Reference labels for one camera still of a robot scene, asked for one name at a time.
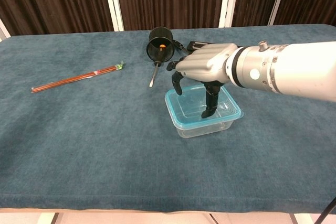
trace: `screwdriver shaft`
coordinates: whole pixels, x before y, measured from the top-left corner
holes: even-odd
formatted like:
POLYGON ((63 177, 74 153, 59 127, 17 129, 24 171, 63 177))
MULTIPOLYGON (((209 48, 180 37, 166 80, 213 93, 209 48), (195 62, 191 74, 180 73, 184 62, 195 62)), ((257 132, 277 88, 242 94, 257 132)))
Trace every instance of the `screwdriver shaft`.
POLYGON ((155 65, 155 69, 154 69, 154 73, 153 73, 153 77, 152 77, 152 80, 151 82, 149 83, 149 87, 153 87, 154 85, 154 80, 155 80, 155 77, 156 77, 156 74, 158 73, 158 69, 159 69, 159 64, 156 64, 155 65))

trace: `screwdriver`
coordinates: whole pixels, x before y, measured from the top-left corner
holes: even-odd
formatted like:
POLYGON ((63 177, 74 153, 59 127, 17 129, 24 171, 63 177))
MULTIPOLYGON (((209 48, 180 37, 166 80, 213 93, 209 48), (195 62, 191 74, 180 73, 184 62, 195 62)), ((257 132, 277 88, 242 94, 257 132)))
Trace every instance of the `screwdriver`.
POLYGON ((158 73, 158 69, 159 69, 159 66, 161 66, 161 63, 164 59, 164 52, 165 52, 165 49, 166 49, 166 46, 164 44, 161 44, 160 45, 160 50, 159 52, 157 53, 157 57, 156 57, 156 61, 154 62, 155 64, 155 69, 154 69, 154 73, 153 73, 153 77, 152 77, 152 80, 151 82, 149 83, 149 87, 153 87, 154 85, 154 80, 155 80, 155 77, 158 73))

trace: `clear plastic container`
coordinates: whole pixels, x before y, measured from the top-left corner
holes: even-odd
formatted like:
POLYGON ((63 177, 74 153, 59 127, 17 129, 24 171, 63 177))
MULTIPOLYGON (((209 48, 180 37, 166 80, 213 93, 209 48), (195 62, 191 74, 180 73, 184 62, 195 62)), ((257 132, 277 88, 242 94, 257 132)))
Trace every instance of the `clear plastic container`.
POLYGON ((201 118, 206 108, 204 85, 186 87, 182 91, 182 95, 178 95, 172 89, 165 95, 169 114, 181 137, 189 138, 226 130, 236 119, 243 116, 243 112, 224 86, 219 92, 215 114, 205 119, 201 118))

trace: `blue tablecloth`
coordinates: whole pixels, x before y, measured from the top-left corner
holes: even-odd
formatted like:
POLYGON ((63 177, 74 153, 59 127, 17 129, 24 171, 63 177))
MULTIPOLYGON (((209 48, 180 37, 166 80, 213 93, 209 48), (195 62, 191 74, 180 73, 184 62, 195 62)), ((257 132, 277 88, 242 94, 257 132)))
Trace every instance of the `blue tablecloth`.
MULTIPOLYGON (((184 45, 336 40, 336 28, 327 25, 172 32, 184 45)), ((15 36, 0 43, 1 208, 325 208, 336 195, 336 103, 228 84, 244 117, 227 131, 181 138, 164 102, 172 89, 166 64, 148 87, 154 69, 145 53, 148 36, 149 31, 15 36), (123 70, 30 93, 33 86, 120 60, 123 70)), ((176 51, 172 60, 182 55, 176 51)))

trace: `chopstick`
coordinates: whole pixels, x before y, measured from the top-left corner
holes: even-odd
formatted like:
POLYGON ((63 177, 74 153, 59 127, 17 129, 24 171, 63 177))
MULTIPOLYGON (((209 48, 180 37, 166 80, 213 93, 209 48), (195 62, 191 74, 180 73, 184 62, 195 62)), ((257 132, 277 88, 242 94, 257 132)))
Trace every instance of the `chopstick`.
POLYGON ((64 85, 64 84, 68 84, 68 83, 72 83, 72 82, 75 82, 75 81, 80 81, 80 80, 83 80, 83 79, 88 79, 88 78, 92 78, 92 77, 95 77, 95 76, 99 76, 99 75, 104 74, 104 73, 109 73, 109 72, 112 72, 112 71, 120 70, 120 69, 123 68, 123 65, 124 65, 124 63, 121 62, 118 65, 98 69, 96 71, 92 71, 92 72, 89 72, 89 73, 84 73, 84 74, 81 74, 79 76, 71 77, 71 78, 56 81, 56 82, 51 82, 49 84, 40 85, 40 86, 37 86, 37 87, 32 87, 31 92, 32 93, 37 93, 37 92, 40 92, 40 91, 43 91, 43 90, 46 90, 46 89, 51 89, 51 88, 61 86, 61 85, 64 85))

